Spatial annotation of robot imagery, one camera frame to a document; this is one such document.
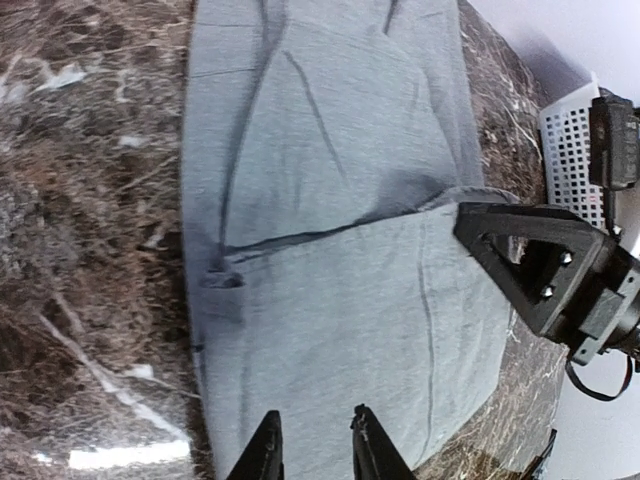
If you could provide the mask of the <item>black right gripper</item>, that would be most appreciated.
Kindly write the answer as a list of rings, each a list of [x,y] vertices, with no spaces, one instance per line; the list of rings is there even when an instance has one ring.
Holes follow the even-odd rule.
[[[454,235],[532,333],[588,364],[618,350],[639,357],[639,261],[561,209],[464,202]]]

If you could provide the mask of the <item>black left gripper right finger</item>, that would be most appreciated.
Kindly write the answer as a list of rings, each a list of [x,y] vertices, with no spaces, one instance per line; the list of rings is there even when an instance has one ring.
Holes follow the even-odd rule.
[[[415,480],[415,475],[368,406],[355,407],[351,430],[355,479]]]

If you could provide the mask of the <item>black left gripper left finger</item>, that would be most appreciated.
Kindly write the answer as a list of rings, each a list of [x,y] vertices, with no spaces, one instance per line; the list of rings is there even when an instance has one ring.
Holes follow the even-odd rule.
[[[283,480],[283,435],[280,413],[268,411],[234,465],[227,480]]]

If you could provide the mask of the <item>light grey plastic basket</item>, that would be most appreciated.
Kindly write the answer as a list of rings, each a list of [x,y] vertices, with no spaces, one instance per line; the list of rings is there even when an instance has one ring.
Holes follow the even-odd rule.
[[[602,189],[589,181],[591,101],[600,96],[591,81],[542,109],[538,116],[548,203],[603,230]]]

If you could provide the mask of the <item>grey long sleeve shirt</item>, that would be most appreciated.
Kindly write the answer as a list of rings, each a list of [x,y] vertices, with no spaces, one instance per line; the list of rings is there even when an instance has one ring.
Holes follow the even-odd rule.
[[[496,388],[511,308],[453,235],[484,183],[454,1],[201,1],[182,141],[193,360],[229,475],[276,410],[291,479],[369,406],[421,466]]]

